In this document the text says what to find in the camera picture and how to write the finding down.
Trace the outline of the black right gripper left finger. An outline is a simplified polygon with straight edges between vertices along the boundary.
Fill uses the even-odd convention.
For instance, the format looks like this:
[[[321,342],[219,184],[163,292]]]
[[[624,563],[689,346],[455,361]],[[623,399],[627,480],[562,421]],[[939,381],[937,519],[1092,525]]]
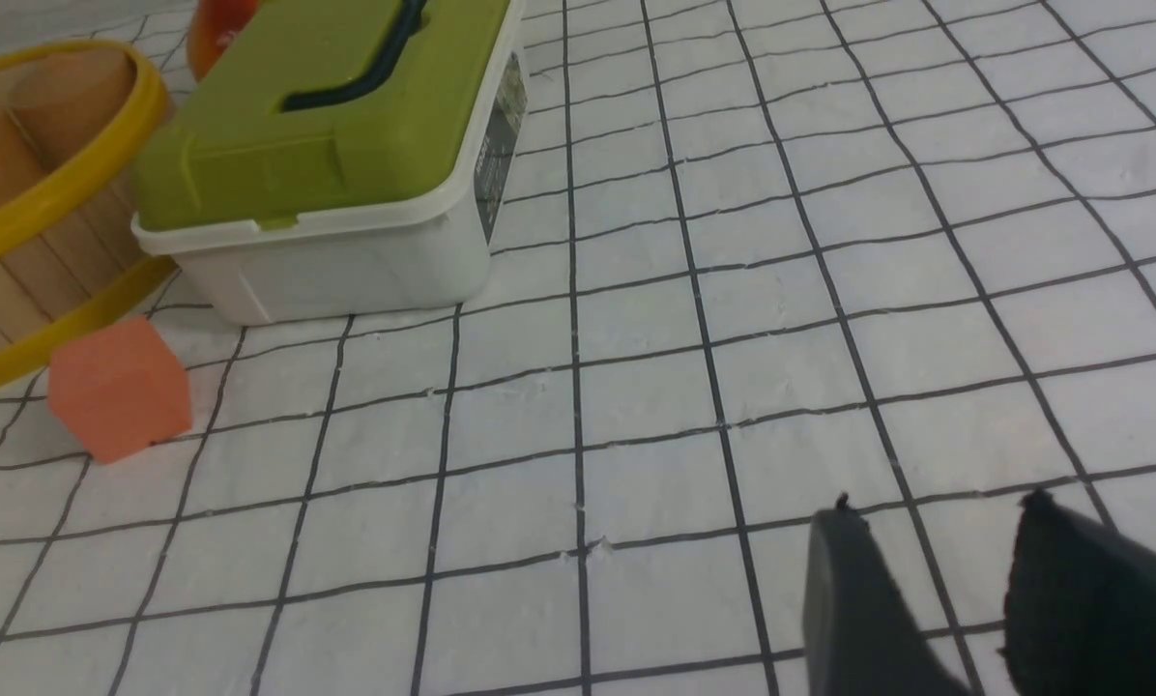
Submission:
[[[809,525],[802,637],[812,695],[968,695],[932,652],[847,494]]]

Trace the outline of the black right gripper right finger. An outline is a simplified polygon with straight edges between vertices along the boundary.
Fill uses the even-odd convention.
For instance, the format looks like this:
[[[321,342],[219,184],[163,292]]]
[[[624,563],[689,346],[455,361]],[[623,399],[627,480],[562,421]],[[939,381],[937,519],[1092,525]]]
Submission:
[[[1033,490],[1003,628],[1020,695],[1156,695],[1156,551]]]

